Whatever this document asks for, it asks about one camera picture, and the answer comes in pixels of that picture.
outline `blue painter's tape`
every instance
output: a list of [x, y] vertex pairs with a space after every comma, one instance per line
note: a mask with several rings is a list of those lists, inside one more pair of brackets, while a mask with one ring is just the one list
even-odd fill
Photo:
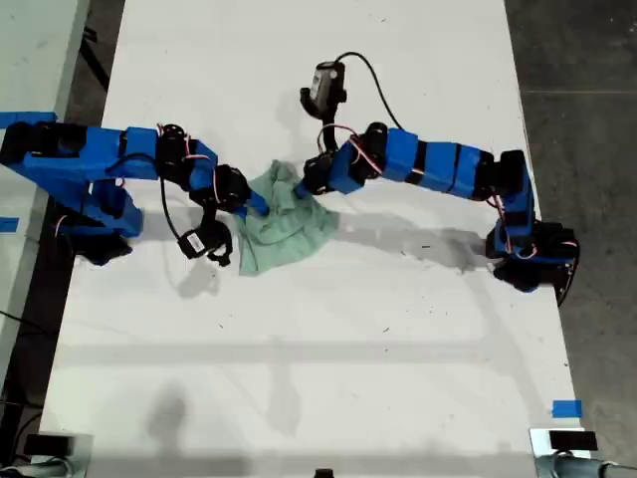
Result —
[[362, 187], [351, 177], [349, 177], [349, 165], [354, 156], [354, 146], [350, 142], [338, 150], [331, 162], [329, 180], [327, 184], [342, 194], [349, 194]]
[[451, 189], [454, 196], [471, 198], [476, 187], [476, 168], [480, 163], [481, 152], [471, 146], [460, 146], [460, 157], [456, 171], [456, 182]]
[[554, 400], [553, 418], [581, 418], [581, 400]]
[[17, 217], [0, 217], [0, 232], [14, 233], [18, 230]]

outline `blue tape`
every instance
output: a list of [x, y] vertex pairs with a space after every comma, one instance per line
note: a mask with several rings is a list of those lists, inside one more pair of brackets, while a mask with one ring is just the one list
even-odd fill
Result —
[[327, 184], [342, 194], [349, 194], [362, 187], [349, 177], [349, 165], [354, 156], [354, 146], [348, 141], [338, 150], [331, 161]]
[[457, 146], [455, 142], [427, 143], [425, 174], [420, 179], [420, 186], [447, 192], [453, 184]]
[[18, 230], [17, 217], [0, 217], [0, 232], [13, 233]]
[[411, 132], [392, 127], [387, 134], [385, 147], [385, 169], [382, 176], [392, 181], [402, 182], [411, 172], [418, 151], [418, 136]]
[[476, 169], [480, 163], [481, 152], [471, 146], [460, 146], [460, 158], [456, 170], [456, 183], [451, 189], [454, 196], [471, 198], [476, 187]]
[[581, 400], [554, 400], [553, 418], [581, 418]]

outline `white tabletop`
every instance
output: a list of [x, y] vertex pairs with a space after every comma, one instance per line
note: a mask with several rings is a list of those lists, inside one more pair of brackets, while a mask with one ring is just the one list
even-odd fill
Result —
[[[104, 126], [176, 122], [249, 178], [301, 168], [319, 122], [299, 88], [346, 50], [423, 139], [526, 148], [502, 0], [128, 0]], [[337, 120], [389, 121], [346, 64]], [[237, 253], [182, 256], [157, 183], [129, 190], [145, 229], [126, 258], [76, 264], [43, 417], [93, 436], [91, 477], [533, 476], [528, 430], [573, 390], [552, 290], [474, 252], [493, 209], [373, 181], [320, 199], [343, 215], [317, 254], [246, 278]], [[198, 222], [168, 196], [178, 230]]]

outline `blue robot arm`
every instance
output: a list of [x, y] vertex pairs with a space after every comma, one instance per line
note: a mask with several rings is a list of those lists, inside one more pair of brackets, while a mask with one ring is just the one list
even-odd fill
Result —
[[[241, 172], [218, 164], [217, 155], [174, 124], [125, 130], [56, 122], [54, 114], [3, 113], [6, 128], [0, 162], [34, 181], [65, 206], [59, 232], [73, 249], [96, 264], [130, 252], [125, 238], [142, 230], [142, 213], [118, 179], [159, 180], [168, 225], [188, 258], [207, 254], [229, 263], [232, 241], [215, 220], [217, 210], [245, 215], [247, 206], [268, 213], [266, 201], [252, 191]], [[199, 227], [179, 234], [170, 220], [164, 181], [174, 182], [203, 207]], [[226, 247], [225, 254], [214, 252]]]
[[[333, 130], [338, 104], [346, 101], [345, 57], [361, 59], [369, 68], [389, 115], [398, 125], [372, 123], [341, 147]], [[317, 65], [311, 88], [301, 89], [306, 112], [323, 124], [324, 152], [310, 159], [296, 193], [354, 192], [365, 181], [383, 177], [474, 201], [493, 197], [500, 219], [487, 237], [486, 255], [502, 259], [498, 279], [530, 292], [552, 284], [558, 302], [565, 298], [579, 261], [579, 243], [570, 229], [536, 220], [531, 178], [521, 150], [507, 151], [495, 161], [489, 152], [455, 142], [429, 142], [404, 130], [387, 105], [369, 62], [347, 52], [334, 62]]]

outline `crumpled green towel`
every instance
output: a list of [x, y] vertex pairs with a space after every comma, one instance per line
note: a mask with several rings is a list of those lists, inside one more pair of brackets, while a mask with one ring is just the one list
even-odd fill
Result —
[[301, 261], [317, 251], [338, 228], [338, 214], [322, 207], [313, 197], [298, 199], [294, 168], [273, 161], [270, 169], [252, 180], [250, 187], [270, 206], [260, 216], [248, 208], [248, 216], [235, 216], [239, 229], [239, 271], [257, 275], [273, 267]]

